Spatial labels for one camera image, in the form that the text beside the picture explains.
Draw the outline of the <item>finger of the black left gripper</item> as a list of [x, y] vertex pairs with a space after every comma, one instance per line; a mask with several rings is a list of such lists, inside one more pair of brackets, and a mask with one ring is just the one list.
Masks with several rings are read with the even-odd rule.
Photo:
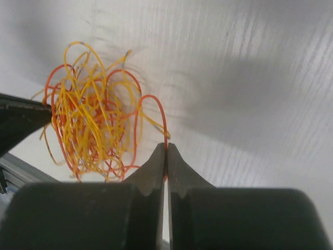
[[1, 156], [8, 153], [27, 136], [49, 124], [51, 119], [51, 105], [2, 93]]

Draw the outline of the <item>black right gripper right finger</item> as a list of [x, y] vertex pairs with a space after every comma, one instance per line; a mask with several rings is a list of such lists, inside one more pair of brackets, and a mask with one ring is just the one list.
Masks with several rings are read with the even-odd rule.
[[332, 249], [316, 208], [296, 189], [216, 187], [168, 146], [171, 249]]

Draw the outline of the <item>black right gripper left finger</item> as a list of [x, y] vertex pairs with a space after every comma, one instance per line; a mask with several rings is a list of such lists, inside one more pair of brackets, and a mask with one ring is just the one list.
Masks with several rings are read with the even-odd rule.
[[122, 182], [21, 188], [1, 223], [1, 249], [160, 249], [165, 145]]

